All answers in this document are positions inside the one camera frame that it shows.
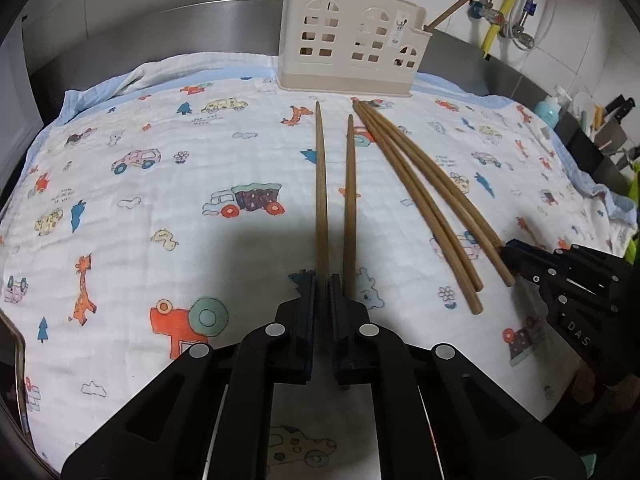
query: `beige plastic basket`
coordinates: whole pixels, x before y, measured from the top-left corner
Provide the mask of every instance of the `beige plastic basket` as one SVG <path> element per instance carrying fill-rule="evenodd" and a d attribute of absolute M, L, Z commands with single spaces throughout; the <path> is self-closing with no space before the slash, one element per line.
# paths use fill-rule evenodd
<path fill-rule="evenodd" d="M 408 96 L 431 34 L 407 0 L 284 0 L 278 84 Z"/>

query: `basket label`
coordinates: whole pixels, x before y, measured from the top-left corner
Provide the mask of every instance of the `basket label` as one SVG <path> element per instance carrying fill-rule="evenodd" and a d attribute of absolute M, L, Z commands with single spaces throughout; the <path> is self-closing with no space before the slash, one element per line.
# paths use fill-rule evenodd
<path fill-rule="evenodd" d="M 402 10 L 396 12 L 396 19 L 389 33 L 389 39 L 386 40 L 386 46 L 398 46 L 400 44 L 408 19 L 408 12 L 403 12 Z"/>

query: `soap dispenser bottle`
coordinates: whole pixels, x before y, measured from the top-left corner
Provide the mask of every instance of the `soap dispenser bottle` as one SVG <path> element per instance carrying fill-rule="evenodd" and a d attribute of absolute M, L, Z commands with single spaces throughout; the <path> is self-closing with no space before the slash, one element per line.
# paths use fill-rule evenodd
<path fill-rule="evenodd" d="M 544 101 L 540 101 L 535 108 L 535 113 L 540 119 L 545 121 L 550 128 L 555 128 L 560 120 L 560 109 L 565 100 L 571 100 L 569 94 L 561 86 L 556 85 L 555 94 L 547 96 Z"/>

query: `cloud print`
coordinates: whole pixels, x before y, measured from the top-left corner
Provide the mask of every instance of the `cloud print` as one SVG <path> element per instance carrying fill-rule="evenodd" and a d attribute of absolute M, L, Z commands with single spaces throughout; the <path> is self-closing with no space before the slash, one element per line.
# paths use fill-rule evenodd
<path fill-rule="evenodd" d="M 80 388 L 80 391 L 86 395 L 98 395 L 101 397 L 107 396 L 107 392 L 104 391 L 104 388 L 99 384 L 94 383 L 93 381 L 91 381 L 89 384 L 84 383 L 82 385 L 82 388 Z"/>
<path fill-rule="evenodd" d="M 135 208 L 135 206 L 137 206 L 140 203 L 142 203 L 142 199 L 139 196 L 137 196 L 135 198 L 132 198 L 131 200 L 120 200 L 118 202 L 118 207 L 126 207 L 127 209 L 133 209 Z"/>
<path fill-rule="evenodd" d="M 257 137 L 258 134 L 255 132 L 236 132 L 233 134 L 234 139 L 253 139 Z"/>

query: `silver screw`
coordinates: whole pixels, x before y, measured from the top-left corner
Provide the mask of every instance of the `silver screw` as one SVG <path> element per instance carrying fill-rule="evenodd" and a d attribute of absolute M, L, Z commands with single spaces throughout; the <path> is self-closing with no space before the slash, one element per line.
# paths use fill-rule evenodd
<path fill-rule="evenodd" d="M 194 359 L 200 359 L 209 353 L 209 346 L 204 343 L 198 343 L 197 345 L 191 345 L 189 347 L 189 355 Z"/>
<path fill-rule="evenodd" d="M 373 323 L 365 323 L 364 325 L 360 326 L 359 330 L 360 333 L 366 337 L 373 337 L 375 335 L 378 335 L 378 333 L 380 332 L 380 329 Z"/>
<path fill-rule="evenodd" d="M 266 334 L 270 335 L 271 337 L 282 335 L 285 333 L 285 330 L 286 329 L 284 328 L 284 325 L 281 325 L 280 323 L 271 323 L 264 328 Z"/>
<path fill-rule="evenodd" d="M 448 360 L 451 359 L 455 354 L 456 351 L 449 345 L 440 345 L 436 348 L 436 355 L 440 359 Z"/>

